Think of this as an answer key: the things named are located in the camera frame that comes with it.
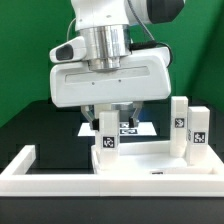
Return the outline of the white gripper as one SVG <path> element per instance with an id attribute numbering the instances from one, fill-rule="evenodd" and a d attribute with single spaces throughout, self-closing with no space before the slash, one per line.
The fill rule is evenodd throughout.
<path id="1" fill-rule="evenodd" d="M 57 107 L 82 106 L 90 129 L 99 130 L 91 106 L 134 102 L 129 127 L 139 123 L 142 101 L 166 99 L 171 93 L 167 47 L 137 50 L 123 57 L 117 70 L 90 71 L 85 62 L 55 65 L 50 72 L 50 90 Z"/>

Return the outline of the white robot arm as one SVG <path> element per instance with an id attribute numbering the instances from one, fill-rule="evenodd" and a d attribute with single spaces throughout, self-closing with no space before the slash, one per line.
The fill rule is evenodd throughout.
<path id="1" fill-rule="evenodd" d="M 142 103 L 171 93 L 169 46 L 154 39 L 133 43 L 130 27 L 173 21 L 185 0 L 71 0 L 77 36 L 49 53 L 51 98 L 58 107 L 79 106 L 93 130 L 92 105 Z"/>

